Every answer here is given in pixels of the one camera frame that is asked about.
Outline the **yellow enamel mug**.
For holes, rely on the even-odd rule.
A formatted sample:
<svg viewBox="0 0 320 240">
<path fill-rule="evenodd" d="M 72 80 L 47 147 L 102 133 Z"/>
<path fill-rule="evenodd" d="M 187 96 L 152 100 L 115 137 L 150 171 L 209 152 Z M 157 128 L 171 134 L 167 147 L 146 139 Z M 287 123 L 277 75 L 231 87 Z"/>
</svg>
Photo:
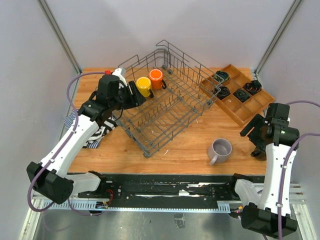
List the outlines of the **yellow enamel mug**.
<svg viewBox="0 0 320 240">
<path fill-rule="evenodd" d="M 136 87 L 145 98 L 153 98 L 152 82 L 148 77 L 140 77 L 136 81 Z"/>
</svg>

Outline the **orange ceramic mug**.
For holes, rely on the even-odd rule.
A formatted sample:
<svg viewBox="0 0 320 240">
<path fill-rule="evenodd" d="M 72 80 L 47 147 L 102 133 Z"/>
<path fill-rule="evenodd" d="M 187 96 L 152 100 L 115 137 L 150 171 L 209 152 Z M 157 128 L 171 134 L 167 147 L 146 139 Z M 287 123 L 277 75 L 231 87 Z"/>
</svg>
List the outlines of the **orange ceramic mug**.
<svg viewBox="0 0 320 240">
<path fill-rule="evenodd" d="M 159 69 L 153 69 L 149 72 L 148 78 L 151 81 L 151 87 L 154 90 L 166 89 L 167 84 L 164 81 L 164 74 Z"/>
</svg>

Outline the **black mug white inside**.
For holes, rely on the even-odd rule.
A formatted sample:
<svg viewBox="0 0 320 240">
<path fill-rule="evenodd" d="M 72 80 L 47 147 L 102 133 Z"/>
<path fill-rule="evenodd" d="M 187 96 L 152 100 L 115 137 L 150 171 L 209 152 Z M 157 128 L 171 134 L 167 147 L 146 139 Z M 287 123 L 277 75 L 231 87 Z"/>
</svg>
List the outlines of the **black mug white inside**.
<svg viewBox="0 0 320 240">
<path fill-rule="evenodd" d="M 262 151 L 261 149 L 259 149 L 258 147 L 256 147 L 251 153 L 250 155 L 254 158 L 256 158 L 258 161 L 266 161 L 267 157 L 266 157 L 266 153 L 264 151 Z"/>
</svg>

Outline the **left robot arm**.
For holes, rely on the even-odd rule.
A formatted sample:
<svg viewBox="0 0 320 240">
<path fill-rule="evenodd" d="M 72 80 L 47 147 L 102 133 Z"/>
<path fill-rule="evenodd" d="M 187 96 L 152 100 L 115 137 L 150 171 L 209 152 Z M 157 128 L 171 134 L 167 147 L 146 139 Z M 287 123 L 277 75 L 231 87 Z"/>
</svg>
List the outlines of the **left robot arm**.
<svg viewBox="0 0 320 240">
<path fill-rule="evenodd" d="M 62 204 L 71 195 L 90 192 L 96 198 L 107 193 L 106 178 L 95 171 L 67 175 L 71 163 L 86 141 L 96 133 L 113 111 L 141 106 L 146 98 L 134 81 L 126 82 L 121 74 L 103 74 L 98 88 L 75 111 L 75 120 L 53 150 L 39 163 L 31 162 L 26 172 L 29 192 L 36 191 L 53 203 Z"/>
</svg>

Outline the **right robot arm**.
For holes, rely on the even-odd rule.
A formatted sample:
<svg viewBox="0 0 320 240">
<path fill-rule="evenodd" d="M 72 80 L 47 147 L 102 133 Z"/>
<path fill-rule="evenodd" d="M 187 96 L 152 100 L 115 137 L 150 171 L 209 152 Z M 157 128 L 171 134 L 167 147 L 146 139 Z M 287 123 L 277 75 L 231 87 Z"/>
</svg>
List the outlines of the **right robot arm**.
<svg viewBox="0 0 320 240">
<path fill-rule="evenodd" d="M 256 114 L 240 132 L 255 146 L 251 156 L 266 157 L 262 192 L 250 177 L 237 173 L 226 188 L 230 199 L 242 202 L 242 227 L 278 240 L 298 228 L 298 222 L 291 218 L 289 193 L 300 132 L 289 126 L 289 111 L 287 104 L 271 103 L 265 116 Z"/>
</svg>

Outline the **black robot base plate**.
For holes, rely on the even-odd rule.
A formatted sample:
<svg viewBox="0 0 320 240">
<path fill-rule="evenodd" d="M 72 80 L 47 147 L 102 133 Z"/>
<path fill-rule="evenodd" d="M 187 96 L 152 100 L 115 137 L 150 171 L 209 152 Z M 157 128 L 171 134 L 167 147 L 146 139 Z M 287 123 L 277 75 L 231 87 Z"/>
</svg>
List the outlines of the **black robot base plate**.
<svg viewBox="0 0 320 240">
<path fill-rule="evenodd" d="M 162 203 L 170 199 L 182 204 L 192 199 L 208 201 L 238 201 L 235 175 L 200 174 L 103 174 L 104 190 L 94 194 L 86 191 L 79 198 L 156 199 Z"/>
</svg>

